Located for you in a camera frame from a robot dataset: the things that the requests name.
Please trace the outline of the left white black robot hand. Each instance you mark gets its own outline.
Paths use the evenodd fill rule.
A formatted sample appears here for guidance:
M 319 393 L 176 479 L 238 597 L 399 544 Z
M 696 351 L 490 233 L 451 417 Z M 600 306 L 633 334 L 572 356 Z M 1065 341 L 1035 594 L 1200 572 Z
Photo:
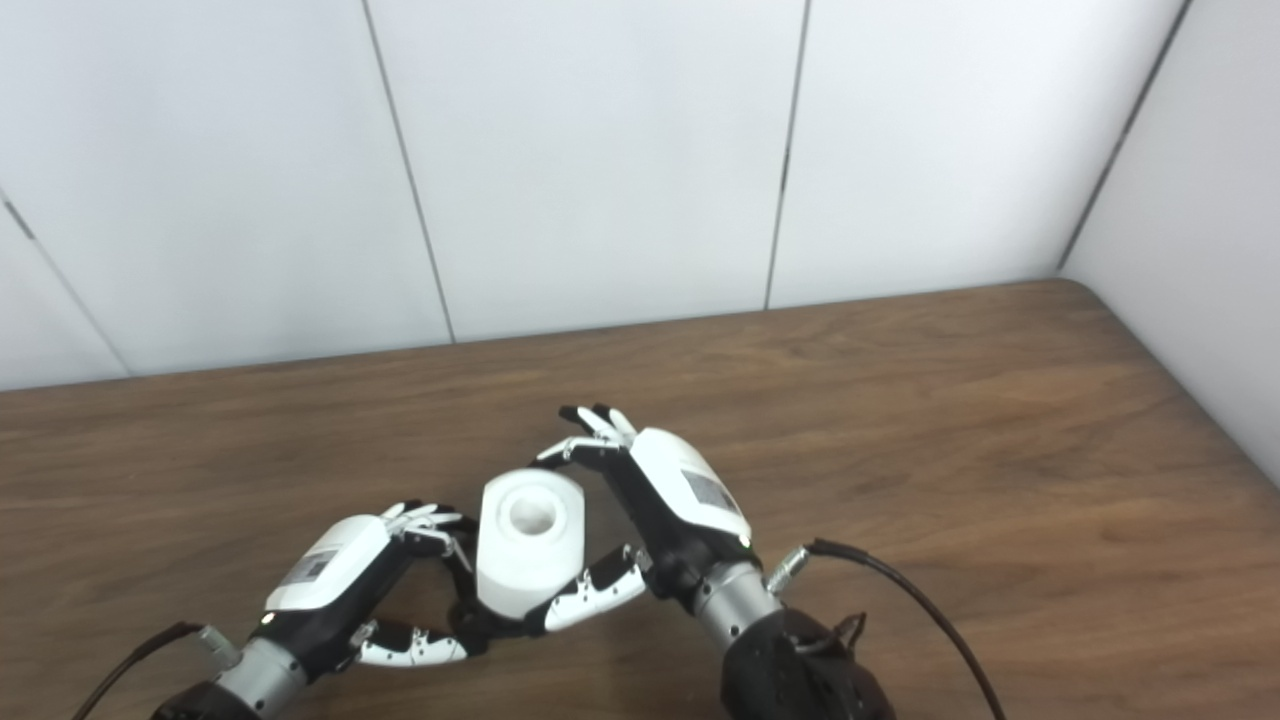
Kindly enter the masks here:
M 330 527 L 270 593 L 252 637 L 284 650 L 308 682 L 352 664 L 425 667 L 477 656 L 472 642 L 378 619 L 383 600 L 417 560 L 444 562 L 454 588 L 474 589 L 462 539 L 477 523 L 444 503 L 417 500 Z

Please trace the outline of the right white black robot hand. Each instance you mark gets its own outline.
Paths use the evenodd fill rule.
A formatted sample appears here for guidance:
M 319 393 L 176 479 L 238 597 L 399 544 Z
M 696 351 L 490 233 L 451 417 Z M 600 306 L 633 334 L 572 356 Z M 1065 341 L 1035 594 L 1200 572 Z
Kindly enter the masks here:
M 531 468 L 579 465 L 598 473 L 639 534 L 646 584 L 694 615 L 718 570 L 762 566 L 753 529 L 710 464 L 686 439 L 639 428 L 617 407 L 564 405 L 559 416 L 582 428 L 536 454 Z

